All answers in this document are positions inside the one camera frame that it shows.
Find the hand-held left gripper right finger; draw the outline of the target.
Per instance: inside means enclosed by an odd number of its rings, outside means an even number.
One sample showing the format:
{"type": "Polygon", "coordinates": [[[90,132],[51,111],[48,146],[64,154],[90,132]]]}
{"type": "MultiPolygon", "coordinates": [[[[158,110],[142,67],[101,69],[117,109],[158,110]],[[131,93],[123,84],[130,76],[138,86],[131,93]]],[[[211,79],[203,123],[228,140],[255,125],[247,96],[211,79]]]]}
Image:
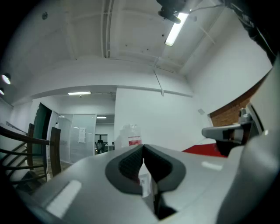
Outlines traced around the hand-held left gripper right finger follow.
{"type": "Polygon", "coordinates": [[[155,209],[143,223],[215,224],[225,195],[225,157],[143,146],[143,160],[155,181],[155,209]]]}

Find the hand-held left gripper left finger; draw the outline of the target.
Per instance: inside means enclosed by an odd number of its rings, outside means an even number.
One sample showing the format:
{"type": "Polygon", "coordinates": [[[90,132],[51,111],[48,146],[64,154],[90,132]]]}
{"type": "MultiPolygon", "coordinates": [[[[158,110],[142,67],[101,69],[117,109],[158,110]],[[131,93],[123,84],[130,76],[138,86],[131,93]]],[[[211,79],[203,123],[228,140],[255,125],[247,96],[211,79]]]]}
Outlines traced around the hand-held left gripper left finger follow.
{"type": "Polygon", "coordinates": [[[136,147],[86,157],[41,186],[33,199],[69,224],[155,224],[157,217],[142,195],[127,194],[105,175],[106,165],[136,147]]]}

